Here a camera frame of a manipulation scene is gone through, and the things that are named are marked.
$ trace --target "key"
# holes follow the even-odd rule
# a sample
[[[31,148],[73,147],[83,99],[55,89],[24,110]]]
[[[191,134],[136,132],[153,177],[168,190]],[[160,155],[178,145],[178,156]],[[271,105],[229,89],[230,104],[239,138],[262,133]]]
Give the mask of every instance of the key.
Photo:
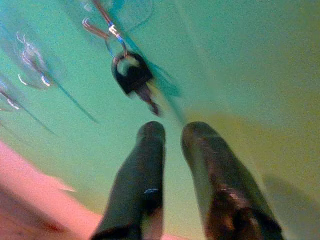
[[[133,58],[138,62],[138,66],[130,65],[126,70],[126,74],[122,75],[118,71],[118,65],[126,57],[124,54],[119,54],[111,65],[111,71],[114,79],[118,82],[126,95],[132,91],[138,91],[146,82],[150,81],[154,76],[149,70],[144,59],[137,53],[127,52],[127,58]]]

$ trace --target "green floor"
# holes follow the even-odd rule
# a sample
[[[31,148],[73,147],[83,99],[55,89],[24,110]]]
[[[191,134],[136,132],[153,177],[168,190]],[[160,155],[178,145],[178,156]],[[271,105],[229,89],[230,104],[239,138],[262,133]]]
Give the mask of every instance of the green floor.
[[[67,89],[23,86],[21,70],[0,52],[0,71],[25,96],[25,111],[0,112],[1,140],[44,173],[62,178],[88,209],[102,213],[139,127],[166,129],[165,231],[203,239],[193,183],[180,148],[183,125],[205,121],[252,171],[289,240],[319,238],[320,4],[318,1],[154,0],[147,21],[126,34],[173,77],[178,96],[156,91],[163,117],[126,97],[111,74],[103,41],[94,45],[56,1],[12,0]],[[55,58],[48,61],[54,65]]]

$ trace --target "black key fob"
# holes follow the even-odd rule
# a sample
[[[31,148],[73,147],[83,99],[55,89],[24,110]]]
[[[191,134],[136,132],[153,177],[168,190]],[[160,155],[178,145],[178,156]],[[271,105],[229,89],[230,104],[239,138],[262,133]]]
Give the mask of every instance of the black key fob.
[[[134,58],[138,62],[138,66],[130,65],[125,75],[122,75],[118,71],[118,64],[126,58],[123,53],[116,56],[116,60],[112,61],[111,65],[112,75],[126,95],[138,90],[143,84],[153,78],[146,62],[139,54],[128,51],[127,55]]]

